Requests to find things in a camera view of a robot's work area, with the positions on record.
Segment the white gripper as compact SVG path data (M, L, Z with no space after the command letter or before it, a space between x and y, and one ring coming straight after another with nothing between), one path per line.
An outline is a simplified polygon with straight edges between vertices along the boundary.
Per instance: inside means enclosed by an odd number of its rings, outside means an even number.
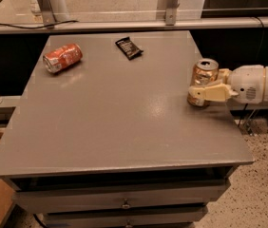
M197 99L226 102L230 98L241 104L259 104L264 92L265 68L261 65L240 66L231 71L219 70L217 85L192 85L188 93Z

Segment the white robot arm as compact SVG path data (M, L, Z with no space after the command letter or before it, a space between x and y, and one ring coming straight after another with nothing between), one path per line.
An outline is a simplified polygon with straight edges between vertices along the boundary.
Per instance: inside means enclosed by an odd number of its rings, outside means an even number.
M268 66L240 66L235 70L219 70L216 81L207 85L192 85L188 93L199 100L257 105L268 102Z

